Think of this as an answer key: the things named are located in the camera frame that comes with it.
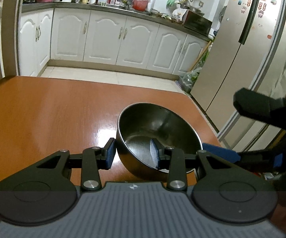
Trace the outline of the yellow patterned mug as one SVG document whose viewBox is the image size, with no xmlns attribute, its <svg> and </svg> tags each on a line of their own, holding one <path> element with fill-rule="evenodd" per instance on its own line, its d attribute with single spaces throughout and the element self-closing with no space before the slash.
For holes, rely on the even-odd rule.
<svg viewBox="0 0 286 238">
<path fill-rule="evenodd" d="M 75 0 L 75 3 L 79 3 L 79 4 L 87 4 L 89 2 L 89 0 Z"/>
</svg>

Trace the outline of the bag of green vegetables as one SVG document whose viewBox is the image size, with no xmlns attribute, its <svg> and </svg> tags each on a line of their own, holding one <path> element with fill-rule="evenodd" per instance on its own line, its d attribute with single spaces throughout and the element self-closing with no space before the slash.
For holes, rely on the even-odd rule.
<svg viewBox="0 0 286 238">
<path fill-rule="evenodd" d="M 195 67 L 188 73 L 185 73 L 182 77 L 179 77 L 179 79 L 176 81 L 176 84 L 184 92 L 191 92 L 191 89 L 193 88 L 196 80 L 198 79 L 200 71 L 203 69 L 203 65 L 205 64 L 208 54 L 208 51 L 205 52 L 204 55 L 200 58 L 200 60 L 196 63 Z"/>
</svg>

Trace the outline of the white lower kitchen cabinets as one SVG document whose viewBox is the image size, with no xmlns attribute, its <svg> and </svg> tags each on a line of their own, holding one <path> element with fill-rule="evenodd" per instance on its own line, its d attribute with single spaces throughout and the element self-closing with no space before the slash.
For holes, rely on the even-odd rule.
<svg viewBox="0 0 286 238">
<path fill-rule="evenodd" d="M 22 14 L 19 72 L 37 76 L 56 66 L 183 75 L 207 37 L 128 11 L 45 8 Z"/>
</svg>

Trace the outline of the orange wooden table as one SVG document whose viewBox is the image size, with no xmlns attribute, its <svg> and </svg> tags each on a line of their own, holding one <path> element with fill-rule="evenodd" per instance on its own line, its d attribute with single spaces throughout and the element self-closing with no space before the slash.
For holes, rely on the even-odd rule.
<svg viewBox="0 0 286 238">
<path fill-rule="evenodd" d="M 133 86 L 12 77 L 0 81 L 0 181 L 61 149 L 102 147 L 117 131 L 120 112 L 148 102 L 186 120 L 201 140 L 219 145 L 195 103 L 177 92 Z"/>
</svg>

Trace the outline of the dark countertop box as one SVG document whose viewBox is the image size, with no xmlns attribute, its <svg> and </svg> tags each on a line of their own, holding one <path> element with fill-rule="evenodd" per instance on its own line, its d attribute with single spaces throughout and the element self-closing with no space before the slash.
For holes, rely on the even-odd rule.
<svg viewBox="0 0 286 238">
<path fill-rule="evenodd" d="M 199 34 L 207 36 L 211 30 L 212 22 L 201 14 L 187 10 L 183 15 L 183 26 Z"/>
</svg>

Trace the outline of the silver refrigerator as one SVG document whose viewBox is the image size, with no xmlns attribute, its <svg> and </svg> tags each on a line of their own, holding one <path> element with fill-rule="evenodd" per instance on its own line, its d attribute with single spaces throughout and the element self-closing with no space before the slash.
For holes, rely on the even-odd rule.
<svg viewBox="0 0 286 238">
<path fill-rule="evenodd" d="M 286 67 L 286 0 L 228 0 L 212 49 L 191 95 L 228 149 L 256 149 L 263 124 L 233 105 L 241 88 L 272 95 Z"/>
</svg>

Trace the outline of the dark metal bowl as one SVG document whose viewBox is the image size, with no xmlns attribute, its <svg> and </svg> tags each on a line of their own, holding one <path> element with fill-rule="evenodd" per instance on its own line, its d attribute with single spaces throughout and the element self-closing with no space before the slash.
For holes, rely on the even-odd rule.
<svg viewBox="0 0 286 238">
<path fill-rule="evenodd" d="M 203 144 L 188 122 L 165 107 L 135 103 L 122 110 L 117 122 L 117 151 L 130 173 L 145 180 L 166 181 L 169 164 L 161 162 L 166 147 L 196 154 Z"/>
</svg>

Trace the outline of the red plastic basin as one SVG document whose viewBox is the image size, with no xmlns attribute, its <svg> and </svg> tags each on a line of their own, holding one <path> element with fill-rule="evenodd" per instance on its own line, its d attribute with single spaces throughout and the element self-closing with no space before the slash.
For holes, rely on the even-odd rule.
<svg viewBox="0 0 286 238">
<path fill-rule="evenodd" d="M 145 11 L 150 0 L 133 0 L 133 9 L 138 11 Z"/>
</svg>

